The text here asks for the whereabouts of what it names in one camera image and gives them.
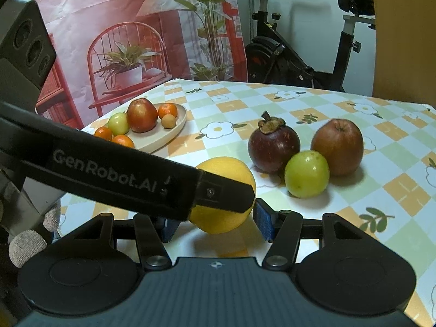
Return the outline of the gloved left hand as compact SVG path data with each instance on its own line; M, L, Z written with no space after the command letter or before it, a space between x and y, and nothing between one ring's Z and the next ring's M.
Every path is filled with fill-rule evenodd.
M59 226L60 202L56 202L39 225L20 232L10 241L8 254L12 264L22 268L30 258L47 248L53 242Z

